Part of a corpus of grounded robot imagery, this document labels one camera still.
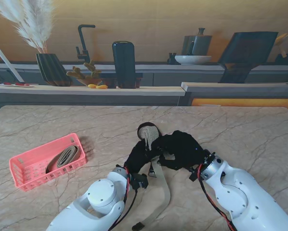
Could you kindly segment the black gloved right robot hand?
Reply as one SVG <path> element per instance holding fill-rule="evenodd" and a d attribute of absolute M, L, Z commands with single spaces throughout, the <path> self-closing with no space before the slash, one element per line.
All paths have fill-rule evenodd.
<path fill-rule="evenodd" d="M 151 147 L 153 150 L 162 150 L 174 155 L 173 160 L 163 156 L 159 158 L 160 165 L 173 170 L 199 165 L 206 157 L 206 152 L 199 143 L 190 134 L 179 130 L 171 135 L 157 138 L 152 142 Z"/>

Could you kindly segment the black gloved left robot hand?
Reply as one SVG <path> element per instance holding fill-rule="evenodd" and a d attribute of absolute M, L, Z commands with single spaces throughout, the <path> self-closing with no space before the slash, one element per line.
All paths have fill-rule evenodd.
<path fill-rule="evenodd" d="M 156 150 L 149 150 L 145 140 L 137 142 L 132 149 L 128 159 L 124 163 L 124 167 L 129 173 L 138 173 L 141 168 L 149 163 L 153 158 L 159 156 L 160 152 Z"/>

